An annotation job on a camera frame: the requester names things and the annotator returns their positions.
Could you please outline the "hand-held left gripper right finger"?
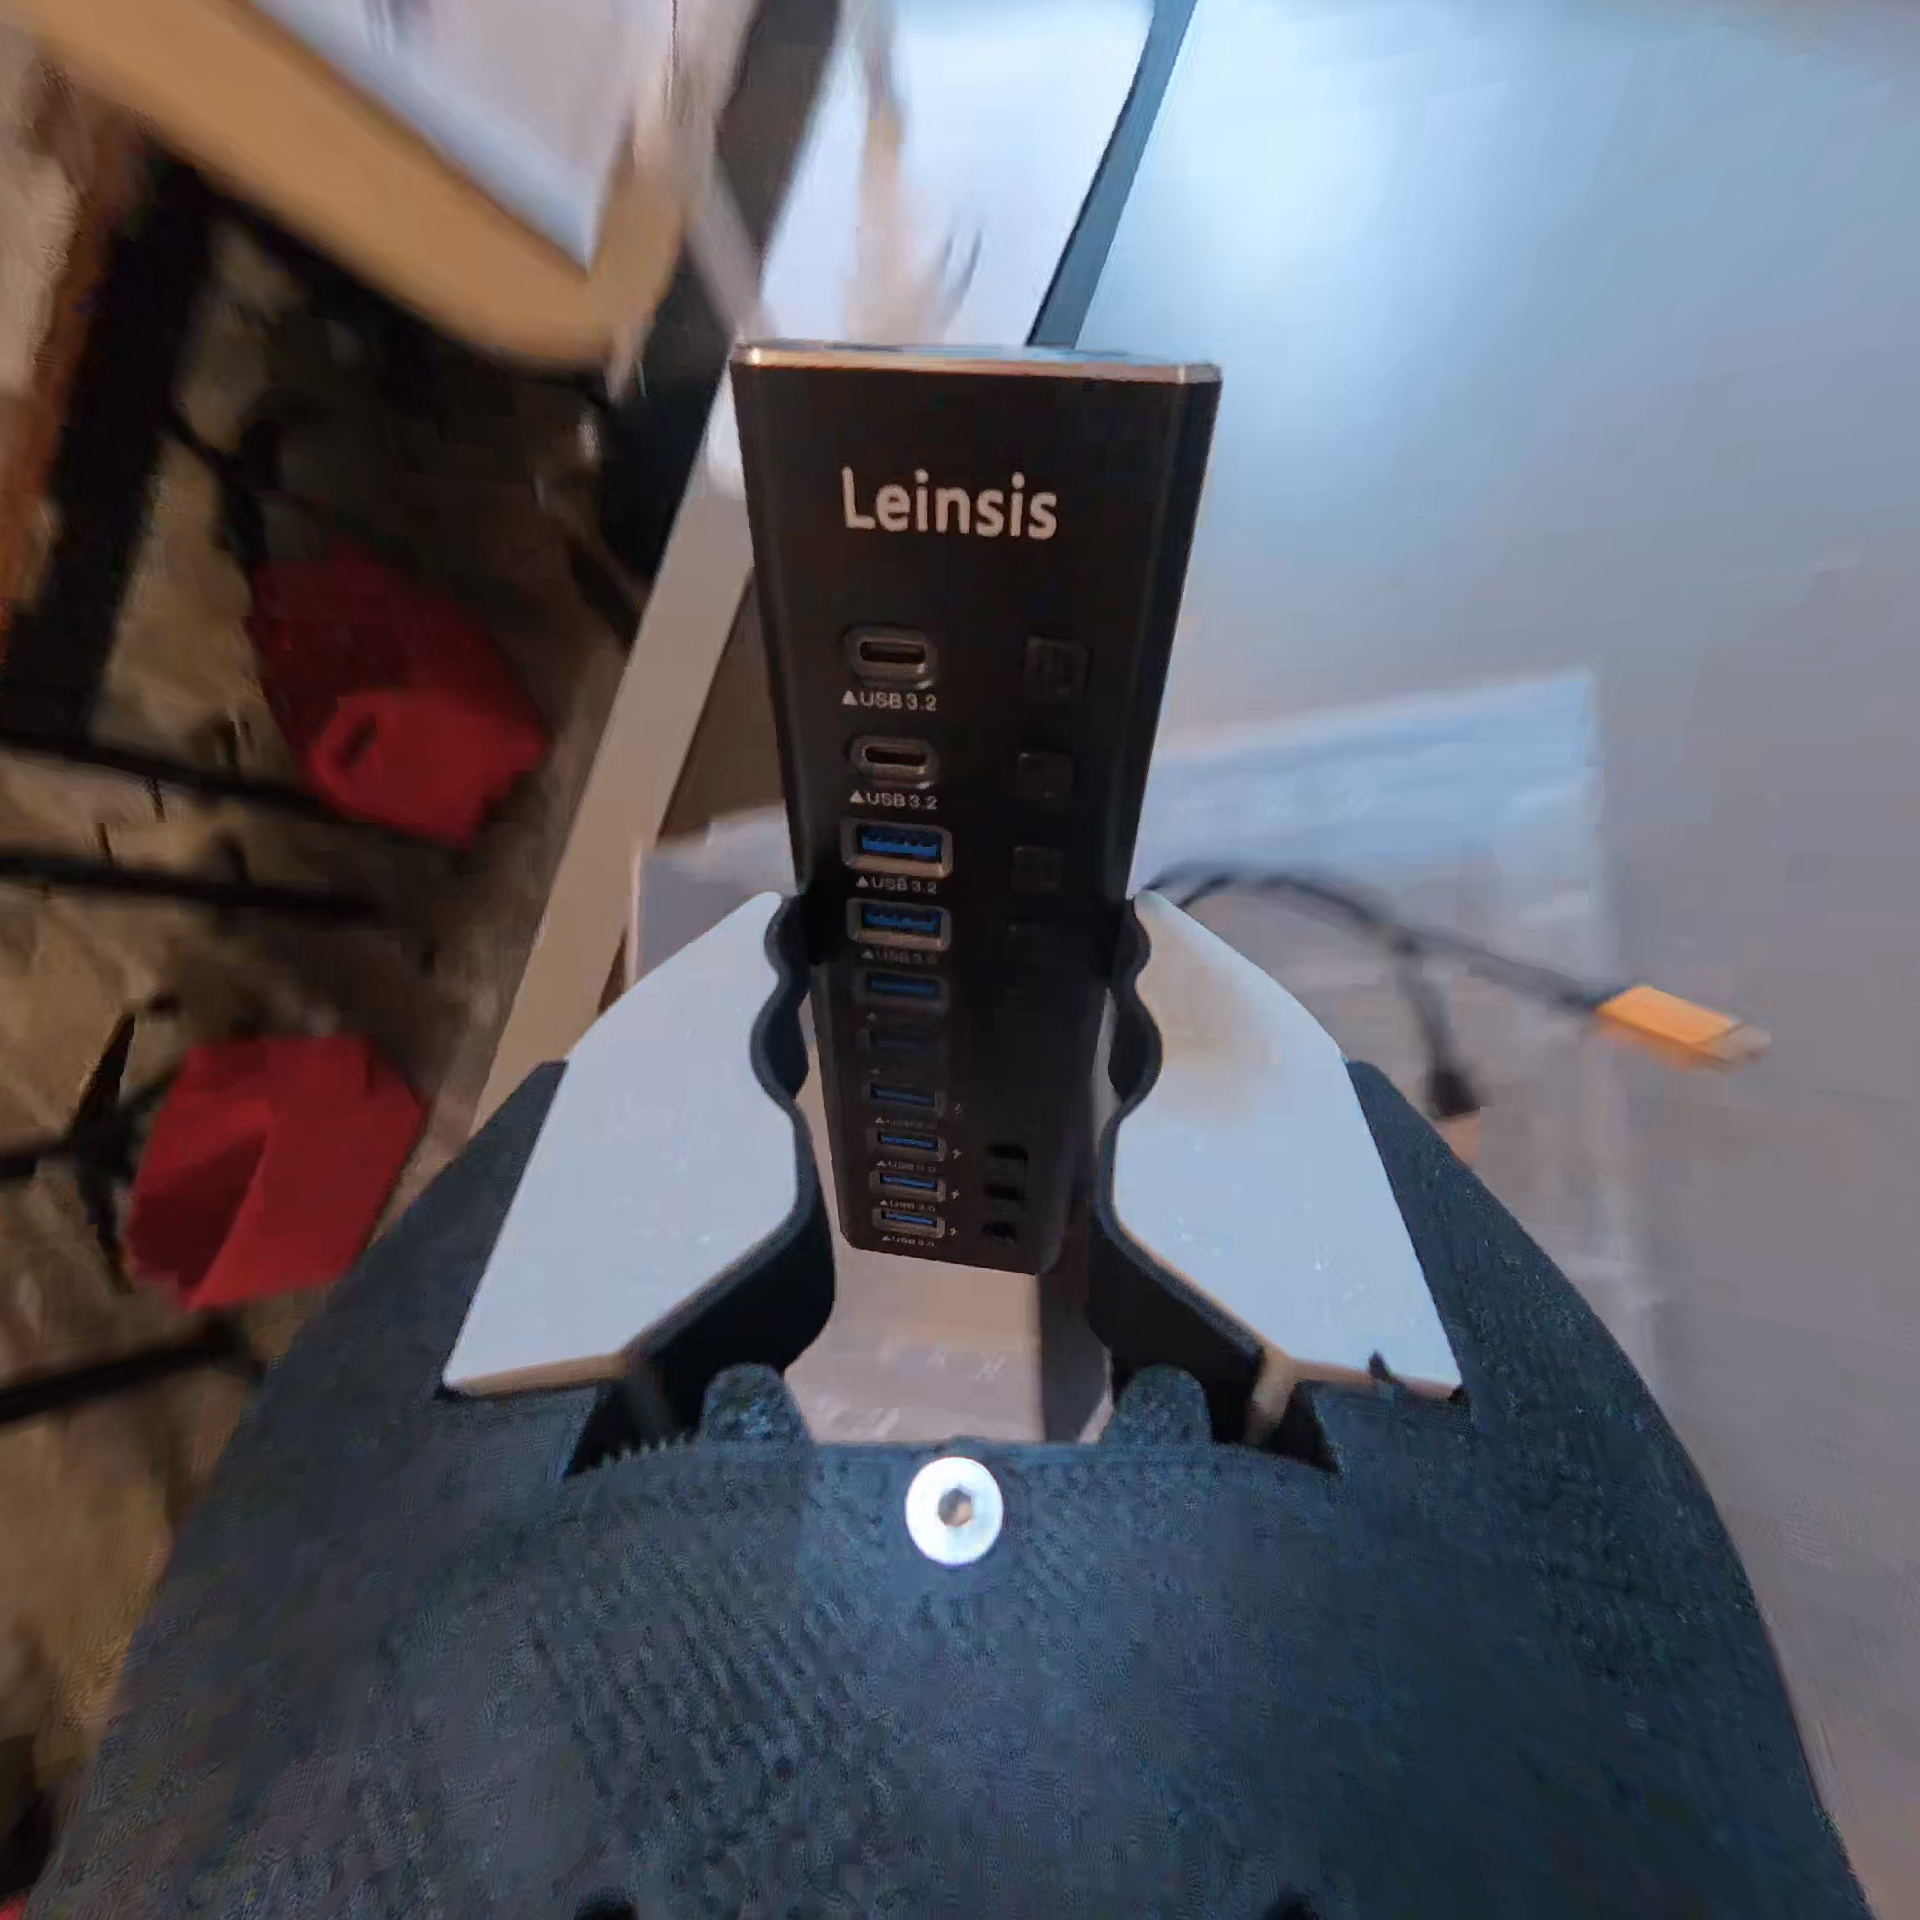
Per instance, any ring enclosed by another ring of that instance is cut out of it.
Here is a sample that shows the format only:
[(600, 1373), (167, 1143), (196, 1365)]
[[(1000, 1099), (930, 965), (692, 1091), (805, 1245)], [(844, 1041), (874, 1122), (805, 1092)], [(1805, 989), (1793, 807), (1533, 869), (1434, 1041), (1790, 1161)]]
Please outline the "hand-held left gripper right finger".
[(1093, 1194), (1093, 1325), (1210, 1405), (1461, 1370), (1348, 1064), (1271, 975), (1162, 895), (1116, 975), (1116, 1111)]

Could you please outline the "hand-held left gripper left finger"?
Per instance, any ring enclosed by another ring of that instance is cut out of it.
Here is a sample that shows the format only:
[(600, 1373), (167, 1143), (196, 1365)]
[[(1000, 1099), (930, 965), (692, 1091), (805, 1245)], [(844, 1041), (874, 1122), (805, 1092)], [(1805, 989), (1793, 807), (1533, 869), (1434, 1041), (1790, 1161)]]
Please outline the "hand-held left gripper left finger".
[(460, 1400), (638, 1370), (696, 1402), (788, 1370), (832, 1315), (832, 1228), (799, 1092), (797, 903), (757, 895), (564, 1058), (441, 1383)]

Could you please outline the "black multi-port usb hub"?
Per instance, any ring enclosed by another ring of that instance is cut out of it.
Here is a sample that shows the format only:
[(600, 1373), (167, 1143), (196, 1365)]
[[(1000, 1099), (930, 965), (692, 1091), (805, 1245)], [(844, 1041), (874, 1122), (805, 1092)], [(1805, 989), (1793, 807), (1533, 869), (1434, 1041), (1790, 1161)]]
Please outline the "black multi-port usb hub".
[(1210, 364), (733, 351), (844, 1237), (1040, 1276), (1221, 402)]

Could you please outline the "red cloth bag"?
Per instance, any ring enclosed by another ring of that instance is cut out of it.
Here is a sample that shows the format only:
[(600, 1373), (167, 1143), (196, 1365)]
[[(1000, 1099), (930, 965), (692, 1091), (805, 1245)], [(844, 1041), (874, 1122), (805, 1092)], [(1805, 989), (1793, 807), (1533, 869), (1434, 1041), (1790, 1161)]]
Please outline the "red cloth bag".
[(256, 680), (306, 789), (346, 821), (466, 850), (550, 731), (492, 634), (333, 541), (248, 579)]
[(425, 1127), (425, 1103), (353, 1036), (194, 1045), (127, 1199), (135, 1281), (236, 1309), (343, 1277)]

